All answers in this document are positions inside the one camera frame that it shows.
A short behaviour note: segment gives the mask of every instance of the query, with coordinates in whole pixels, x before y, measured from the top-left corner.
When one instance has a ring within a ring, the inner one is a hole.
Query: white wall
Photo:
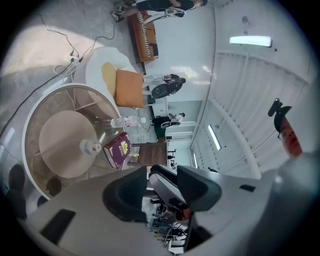
[[[147,75],[177,74],[186,78],[169,102],[201,101],[208,95],[215,52],[214,11],[204,6],[184,17],[154,22],[159,58],[145,62]]]
[[[183,122],[195,122],[197,121],[201,102],[200,100],[171,101],[168,103],[168,108],[169,112],[173,115],[185,113]]]
[[[173,151],[176,149],[174,162],[181,166],[191,166],[190,154],[189,154],[189,140],[183,141],[170,141],[168,150]]]

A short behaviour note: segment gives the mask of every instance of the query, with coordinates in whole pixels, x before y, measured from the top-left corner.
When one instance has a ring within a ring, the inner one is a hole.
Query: power strip
[[[71,63],[71,59],[73,59],[72,65],[73,67],[77,67],[79,65],[79,57],[67,54],[64,57],[64,61],[69,65]]]

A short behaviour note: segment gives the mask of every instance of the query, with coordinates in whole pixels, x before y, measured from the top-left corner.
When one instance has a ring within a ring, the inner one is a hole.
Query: plastic water bottle
[[[80,151],[85,155],[96,156],[101,148],[101,144],[97,140],[83,139],[80,142]]]
[[[147,119],[145,117],[138,116],[124,116],[113,119],[107,119],[102,121],[104,128],[121,128],[121,127],[132,127],[145,124]]]

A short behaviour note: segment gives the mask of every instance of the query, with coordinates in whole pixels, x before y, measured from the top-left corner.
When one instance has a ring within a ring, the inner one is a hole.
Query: white ceiling
[[[294,22],[271,3],[211,2],[216,3],[214,69],[192,150],[202,169],[212,167],[228,175],[259,178],[288,159],[268,110],[275,98],[293,106],[310,86],[318,66]],[[249,18],[250,25],[243,24],[243,16]],[[271,36],[273,46],[229,44],[231,36],[243,35],[244,31]],[[220,151],[210,138],[208,124],[222,125],[216,130]]]

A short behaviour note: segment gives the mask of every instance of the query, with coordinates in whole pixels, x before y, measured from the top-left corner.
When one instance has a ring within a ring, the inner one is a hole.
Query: desk
[[[139,157],[136,162],[128,162],[129,166],[167,166],[167,143],[140,143],[132,144],[139,147]]]

